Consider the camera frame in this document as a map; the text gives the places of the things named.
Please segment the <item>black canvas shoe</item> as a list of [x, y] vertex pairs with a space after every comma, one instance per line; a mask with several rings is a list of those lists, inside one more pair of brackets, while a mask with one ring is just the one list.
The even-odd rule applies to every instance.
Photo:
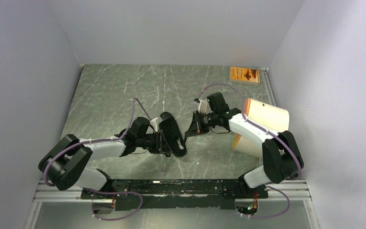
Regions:
[[162, 154], [185, 156], [187, 148], [174, 116], [169, 112], [163, 112], [160, 114], [160, 118], [162, 120], [159, 123]]

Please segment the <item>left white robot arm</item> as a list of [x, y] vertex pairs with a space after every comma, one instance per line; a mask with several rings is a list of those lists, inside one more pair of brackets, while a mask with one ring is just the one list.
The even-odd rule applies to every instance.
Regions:
[[43, 157], [38, 169], [46, 184], [60, 191], [78, 186], [93, 189], [100, 198], [107, 198], [114, 190], [113, 180], [102, 169], [88, 168], [90, 161], [124, 157], [137, 148], [168, 156], [179, 150], [181, 132], [176, 120], [169, 113], [163, 113], [154, 122], [137, 117], [119, 134], [102, 139], [80, 139], [68, 134]]

